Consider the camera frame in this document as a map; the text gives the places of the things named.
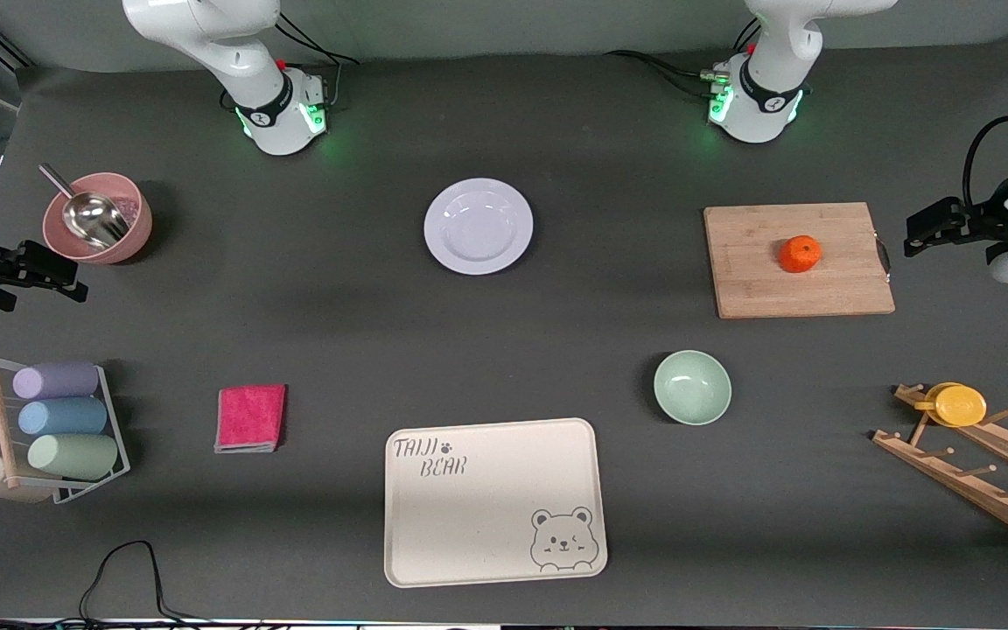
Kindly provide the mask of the aluminium frame rail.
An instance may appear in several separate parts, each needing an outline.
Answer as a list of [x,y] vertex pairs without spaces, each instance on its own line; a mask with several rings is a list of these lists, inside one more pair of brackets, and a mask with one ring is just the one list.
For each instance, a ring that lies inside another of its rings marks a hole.
[[21,68],[35,67],[36,62],[21,51],[17,45],[13,44],[7,36],[0,31],[0,67],[5,71],[16,73]]

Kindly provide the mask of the pink folded cloth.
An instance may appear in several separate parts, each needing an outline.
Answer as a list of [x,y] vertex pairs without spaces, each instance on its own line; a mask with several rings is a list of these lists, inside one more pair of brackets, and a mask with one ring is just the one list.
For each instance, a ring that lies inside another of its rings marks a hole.
[[285,384],[244,384],[219,392],[213,453],[272,453],[283,437]]

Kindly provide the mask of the wooden peg drying rack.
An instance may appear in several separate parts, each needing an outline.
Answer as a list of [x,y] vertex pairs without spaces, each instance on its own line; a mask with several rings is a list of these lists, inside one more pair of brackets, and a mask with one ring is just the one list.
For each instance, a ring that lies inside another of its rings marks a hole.
[[944,447],[927,450],[927,448],[921,447],[921,438],[928,427],[947,428],[947,430],[959,435],[960,438],[995,456],[1001,464],[1008,467],[1008,428],[1003,426],[1003,421],[1008,418],[1008,408],[993,411],[985,400],[987,412],[985,412],[985,419],[981,423],[960,428],[940,426],[929,419],[923,411],[916,410],[912,406],[913,402],[924,398],[924,395],[934,386],[936,384],[919,383],[897,384],[893,387],[893,398],[915,411],[919,415],[919,420],[917,420],[911,434],[907,436],[903,436],[897,431],[888,433],[888,431],[875,430],[871,442],[895,456],[900,462],[940,483],[949,491],[960,495],[976,509],[984,511],[990,517],[1008,526],[1008,490],[1001,489],[987,480],[987,475],[998,470],[997,464],[984,464],[972,467],[972,469],[963,469],[963,467],[949,462],[949,458],[955,455],[955,448]]

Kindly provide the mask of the orange fruit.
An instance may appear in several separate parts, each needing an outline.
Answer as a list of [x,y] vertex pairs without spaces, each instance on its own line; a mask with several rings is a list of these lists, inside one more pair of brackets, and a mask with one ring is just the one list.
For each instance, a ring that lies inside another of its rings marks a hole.
[[777,251],[780,267],[788,274],[804,274],[823,259],[823,245],[811,235],[797,235],[784,241]]

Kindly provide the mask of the wooden cutting board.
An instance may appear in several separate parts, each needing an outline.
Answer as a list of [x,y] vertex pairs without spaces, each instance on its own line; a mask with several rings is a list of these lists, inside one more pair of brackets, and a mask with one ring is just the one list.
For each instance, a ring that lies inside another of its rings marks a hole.
[[[895,311],[884,246],[864,202],[714,206],[703,210],[721,319],[884,316]],[[820,262],[792,274],[785,241],[811,236]]]

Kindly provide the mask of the purple cup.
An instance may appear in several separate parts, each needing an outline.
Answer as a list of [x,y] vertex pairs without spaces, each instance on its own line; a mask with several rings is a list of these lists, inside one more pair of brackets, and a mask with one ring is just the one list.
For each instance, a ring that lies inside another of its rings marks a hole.
[[12,389],[25,400],[88,397],[99,387],[99,371],[80,361],[33,364],[13,375]]

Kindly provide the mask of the cream bear print tray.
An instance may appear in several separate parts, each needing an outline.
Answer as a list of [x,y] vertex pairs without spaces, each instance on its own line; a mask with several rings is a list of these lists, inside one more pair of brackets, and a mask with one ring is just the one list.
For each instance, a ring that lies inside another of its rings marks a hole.
[[596,577],[608,561],[583,418],[389,435],[384,573],[399,589]]

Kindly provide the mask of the blue cup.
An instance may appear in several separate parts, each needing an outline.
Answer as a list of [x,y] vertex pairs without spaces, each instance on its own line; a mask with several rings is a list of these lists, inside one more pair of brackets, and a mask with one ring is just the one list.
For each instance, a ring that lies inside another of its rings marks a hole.
[[32,436],[99,435],[107,426],[108,408],[95,397],[33,400],[20,410],[17,426]]

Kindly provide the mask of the pink bowl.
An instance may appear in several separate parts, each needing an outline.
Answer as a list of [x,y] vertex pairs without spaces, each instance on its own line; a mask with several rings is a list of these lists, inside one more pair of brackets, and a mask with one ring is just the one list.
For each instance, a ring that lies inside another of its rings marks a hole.
[[129,232],[115,246],[96,250],[88,246],[69,230],[61,212],[67,204],[67,196],[57,194],[45,209],[41,220],[41,233],[45,245],[56,254],[77,263],[94,266],[111,266],[127,262],[137,252],[143,250],[153,229],[151,204],[133,180],[115,172],[97,172],[77,178],[72,182],[75,190],[87,190],[107,195],[114,200],[124,218],[129,223]]

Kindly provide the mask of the green cup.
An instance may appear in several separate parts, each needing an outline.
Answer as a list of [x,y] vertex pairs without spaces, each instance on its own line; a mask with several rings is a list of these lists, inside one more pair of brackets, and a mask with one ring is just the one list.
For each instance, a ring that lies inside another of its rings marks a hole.
[[117,443],[107,435],[44,435],[33,442],[27,453],[33,469],[81,481],[103,479],[116,466],[117,458]]

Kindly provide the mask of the yellow mug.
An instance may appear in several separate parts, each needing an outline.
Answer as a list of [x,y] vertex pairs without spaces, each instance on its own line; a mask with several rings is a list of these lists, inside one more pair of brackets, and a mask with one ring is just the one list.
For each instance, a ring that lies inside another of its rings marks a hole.
[[987,402],[979,391],[956,382],[936,384],[912,406],[914,410],[923,411],[933,422],[949,428],[977,425],[987,412]]

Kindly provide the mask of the white round plate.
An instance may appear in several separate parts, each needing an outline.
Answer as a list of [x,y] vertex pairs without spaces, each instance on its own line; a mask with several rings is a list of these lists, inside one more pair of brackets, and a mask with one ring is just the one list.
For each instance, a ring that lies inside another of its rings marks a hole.
[[525,254],[535,234],[535,213],[512,185],[475,177],[444,188],[423,220],[433,258],[457,274],[496,274]]

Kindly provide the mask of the metal scoop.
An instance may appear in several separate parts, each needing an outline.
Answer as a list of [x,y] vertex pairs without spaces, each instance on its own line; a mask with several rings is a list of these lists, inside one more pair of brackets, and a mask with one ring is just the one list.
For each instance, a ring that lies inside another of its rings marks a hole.
[[130,224],[114,200],[98,192],[76,190],[48,163],[40,163],[38,168],[66,197],[61,218],[76,238],[103,251],[128,234]]

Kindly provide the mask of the pale green bowl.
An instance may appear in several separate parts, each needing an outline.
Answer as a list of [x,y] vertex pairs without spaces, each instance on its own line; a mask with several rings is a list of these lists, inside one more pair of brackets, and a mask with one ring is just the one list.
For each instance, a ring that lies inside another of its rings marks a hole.
[[655,370],[653,390],[661,411],[688,426],[716,422],[732,402],[731,375],[713,356],[696,350],[665,356]]

